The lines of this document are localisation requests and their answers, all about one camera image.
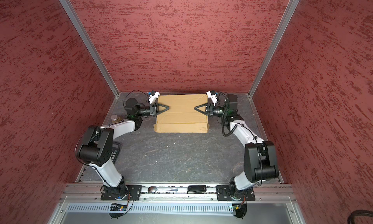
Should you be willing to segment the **brown cardboard box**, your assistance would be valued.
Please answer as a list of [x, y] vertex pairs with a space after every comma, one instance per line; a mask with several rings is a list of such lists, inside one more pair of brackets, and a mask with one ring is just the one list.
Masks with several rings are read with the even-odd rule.
[[208, 117], [194, 108], [207, 103], [206, 94], [161, 95], [158, 103], [170, 109], [157, 115], [156, 133], [207, 133]]

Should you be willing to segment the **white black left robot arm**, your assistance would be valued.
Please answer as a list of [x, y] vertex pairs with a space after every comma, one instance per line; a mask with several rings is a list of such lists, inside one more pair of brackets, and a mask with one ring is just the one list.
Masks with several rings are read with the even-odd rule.
[[155, 117], [170, 109], [159, 104], [156, 98], [150, 98], [149, 105], [144, 106], [137, 99], [130, 98], [124, 103], [127, 118], [107, 126], [90, 126], [75, 148], [77, 160], [91, 167], [103, 182], [103, 191], [124, 198], [127, 193], [124, 177], [117, 171], [111, 159], [114, 139], [139, 130], [142, 117]]

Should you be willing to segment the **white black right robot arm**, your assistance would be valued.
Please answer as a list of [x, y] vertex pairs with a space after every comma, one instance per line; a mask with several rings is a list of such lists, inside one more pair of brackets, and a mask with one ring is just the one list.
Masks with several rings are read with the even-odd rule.
[[208, 91], [210, 103], [194, 109], [208, 117], [220, 118], [224, 137], [235, 135], [244, 146], [243, 172], [230, 181], [230, 195], [234, 200], [245, 196], [255, 185], [279, 177], [276, 148], [273, 142], [256, 135], [238, 113], [238, 97], [233, 94]]

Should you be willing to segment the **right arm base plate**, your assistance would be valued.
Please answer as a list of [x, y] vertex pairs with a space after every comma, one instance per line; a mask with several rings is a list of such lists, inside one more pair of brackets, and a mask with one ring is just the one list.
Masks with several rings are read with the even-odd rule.
[[217, 200], [218, 201], [255, 201], [255, 194], [253, 188], [246, 190], [237, 190], [232, 184], [217, 185]]

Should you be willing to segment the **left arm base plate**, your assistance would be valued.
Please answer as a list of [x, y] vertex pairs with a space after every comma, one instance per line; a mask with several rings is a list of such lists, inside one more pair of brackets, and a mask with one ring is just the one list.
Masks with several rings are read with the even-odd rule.
[[138, 201], [141, 194], [141, 185], [122, 185], [112, 188], [103, 185], [100, 189], [101, 200], [124, 202], [130, 200]]

